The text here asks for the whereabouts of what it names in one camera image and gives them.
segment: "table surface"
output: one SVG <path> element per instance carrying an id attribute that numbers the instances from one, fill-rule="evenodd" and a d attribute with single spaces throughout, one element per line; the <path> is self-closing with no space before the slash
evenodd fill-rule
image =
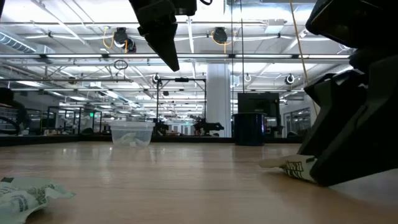
<path id="1" fill-rule="evenodd" d="M 398 170 L 319 187 L 257 162 L 298 144 L 110 142 L 0 148 L 0 177 L 52 179 L 77 195 L 27 223 L 398 223 Z"/>

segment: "ceiling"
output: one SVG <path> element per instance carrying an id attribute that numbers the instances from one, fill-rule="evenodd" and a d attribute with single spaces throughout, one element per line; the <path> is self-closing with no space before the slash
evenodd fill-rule
<path id="1" fill-rule="evenodd" d="M 139 24 L 134 11 L 128 0 L 43 0 L 45 9 L 33 3 L 35 0 L 7 0 L 1 18 L 0 32 L 7 32 L 15 39 L 27 45 L 44 45 L 49 47 L 56 54 L 111 54 L 123 53 L 124 50 L 113 45 L 110 49 L 104 46 L 111 45 L 111 33 L 117 27 L 126 27 L 127 33 L 137 46 L 137 54 L 153 54 L 153 50 L 146 41 L 140 37 L 137 28 Z M 242 13 L 240 12 L 239 1 L 213 1 L 210 6 L 205 6 L 198 1 L 198 10 L 192 16 L 191 25 L 188 24 L 187 16 L 178 16 L 178 29 L 175 37 L 175 45 L 178 54 L 299 54 L 299 45 L 295 37 L 295 27 L 290 12 L 290 5 L 287 1 L 242 1 Z M 351 49 L 339 45 L 334 41 L 323 37 L 315 36 L 305 30 L 305 23 L 314 6 L 312 0 L 295 1 L 294 14 L 297 21 L 297 30 L 301 36 L 300 44 L 303 54 L 321 55 L 347 55 Z M 216 44 L 211 33 L 216 27 L 224 27 L 231 44 L 224 46 Z M 3 54 L 21 54 L 17 50 L 4 44 L 0 44 L 0 52 Z M 130 63 L 129 68 L 118 73 L 118 78 L 125 76 L 129 82 L 109 82 L 109 79 L 116 78 L 118 72 L 113 63 L 115 59 L 77 59 L 56 58 L 53 64 L 46 64 L 34 59 L 6 58 L 0 59 L 6 72 L 2 72 L 3 78 L 38 78 L 46 74 L 53 79 L 65 79 L 70 77 L 98 79 L 101 88 L 105 89 L 131 89 L 136 91 L 114 91 L 121 98 L 152 105 L 151 95 L 155 91 L 144 93 L 142 89 L 154 89 L 152 77 L 158 74 L 161 78 L 189 77 L 206 78 L 207 65 L 209 63 L 227 63 L 230 70 L 233 69 L 233 83 L 236 84 L 232 99 L 236 99 L 236 92 L 243 87 L 243 77 L 247 80 L 245 89 L 252 90 L 301 90 L 303 87 L 303 65 L 301 60 L 250 60 L 245 59 L 232 61 L 215 60 L 210 58 L 201 59 L 180 59 L 180 70 L 171 71 L 161 60 L 156 58 L 129 58 L 125 59 Z M 308 79 L 311 80 L 326 72 L 338 72 L 348 68 L 347 60 L 340 61 L 311 61 L 305 62 Z M 13 74 L 9 68 L 20 68 L 25 72 Z M 292 86 L 287 86 L 284 78 L 292 74 L 296 81 Z M 51 89 L 59 88 L 90 88 L 87 83 L 78 82 L 71 85 L 67 82 L 43 83 Z M 192 91 L 170 91 L 169 96 L 161 98 L 178 99 L 204 99 L 204 92 L 197 83 L 176 83 L 170 82 L 166 89 L 190 89 Z M 75 94 L 68 91 L 55 91 L 63 96 Z M 120 98 L 114 101 L 111 97 L 98 98 L 92 91 L 85 91 L 84 94 L 91 101 L 108 101 L 109 103 L 121 102 Z M 190 101 L 190 104 L 181 107 L 190 107 L 200 104 L 201 101 Z M 200 112 L 201 107 L 193 106 L 194 110 L 179 112 L 174 110 L 173 114 L 189 114 L 189 112 Z"/>

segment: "pillar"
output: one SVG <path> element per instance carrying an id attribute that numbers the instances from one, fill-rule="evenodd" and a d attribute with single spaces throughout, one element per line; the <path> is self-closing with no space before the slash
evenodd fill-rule
<path id="1" fill-rule="evenodd" d="M 231 137 L 231 92 L 228 64 L 207 65 L 206 120 L 221 123 L 224 131 L 213 131 L 220 137 Z"/>

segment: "black trash can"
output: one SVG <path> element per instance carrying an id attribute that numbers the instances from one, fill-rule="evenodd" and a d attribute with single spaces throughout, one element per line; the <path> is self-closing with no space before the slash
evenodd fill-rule
<path id="1" fill-rule="evenodd" d="M 238 113 L 232 115 L 235 144 L 239 146 L 263 146 L 265 137 L 265 114 Z"/>

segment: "clear plastic container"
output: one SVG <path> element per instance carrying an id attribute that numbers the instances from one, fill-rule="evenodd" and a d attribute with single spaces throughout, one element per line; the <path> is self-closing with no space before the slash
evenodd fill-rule
<path id="1" fill-rule="evenodd" d="M 115 145 L 146 147 L 150 143 L 155 123 L 113 121 L 112 141 Z"/>

